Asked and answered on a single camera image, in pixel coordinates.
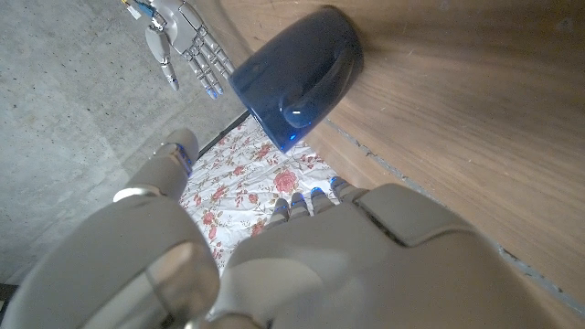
dark blue plastic container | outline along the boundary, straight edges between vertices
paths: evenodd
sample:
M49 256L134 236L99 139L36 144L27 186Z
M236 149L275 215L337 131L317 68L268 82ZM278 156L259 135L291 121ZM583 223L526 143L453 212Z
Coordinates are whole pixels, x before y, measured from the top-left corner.
M229 83L287 152L344 97L363 63L356 32L337 9L327 7L269 41Z

gray concrete surface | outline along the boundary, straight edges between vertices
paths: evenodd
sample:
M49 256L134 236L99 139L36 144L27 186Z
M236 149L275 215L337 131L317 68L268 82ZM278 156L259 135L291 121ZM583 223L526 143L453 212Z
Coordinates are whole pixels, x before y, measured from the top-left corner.
M178 127L201 145L244 112L213 101L173 56L168 86L120 1L8 1L0 36L0 282L32 265L114 193Z

floral fabric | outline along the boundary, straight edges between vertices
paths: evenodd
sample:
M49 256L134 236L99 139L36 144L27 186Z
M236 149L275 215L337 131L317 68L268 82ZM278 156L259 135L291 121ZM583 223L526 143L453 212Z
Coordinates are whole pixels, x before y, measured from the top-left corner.
M303 141L282 154L250 116L197 160L181 206L199 225L222 271L236 246L259 234L278 197L321 187L335 172Z

robotic hand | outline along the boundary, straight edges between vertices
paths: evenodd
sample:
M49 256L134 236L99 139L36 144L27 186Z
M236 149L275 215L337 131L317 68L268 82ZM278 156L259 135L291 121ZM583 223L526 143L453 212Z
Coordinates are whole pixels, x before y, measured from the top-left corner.
M178 204L195 135L171 134L116 194L33 269L2 328L556 328L492 243L403 186L334 177L314 216L279 199L221 279Z
M178 90L179 84L170 62L170 46L186 60L212 99L223 94L211 66L225 79L234 66L195 8L182 0L149 0L149 3L136 0L138 7L152 19L146 28L146 42L173 90Z

wood grain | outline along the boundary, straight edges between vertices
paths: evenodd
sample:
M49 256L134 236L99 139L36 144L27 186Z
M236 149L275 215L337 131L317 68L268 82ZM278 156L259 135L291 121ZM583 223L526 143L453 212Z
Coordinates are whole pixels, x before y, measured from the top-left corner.
M388 183L404 186L401 180L326 123L318 124L304 140L353 186L366 189Z
M577 316L567 305L554 298L540 286L537 286L528 277L522 277L522 281L561 328L577 329L585 327L585 319Z
M585 303L584 6L221 0L224 46L256 50L320 5L353 20L366 58L330 120ZM384 177L322 126L308 141L335 170Z

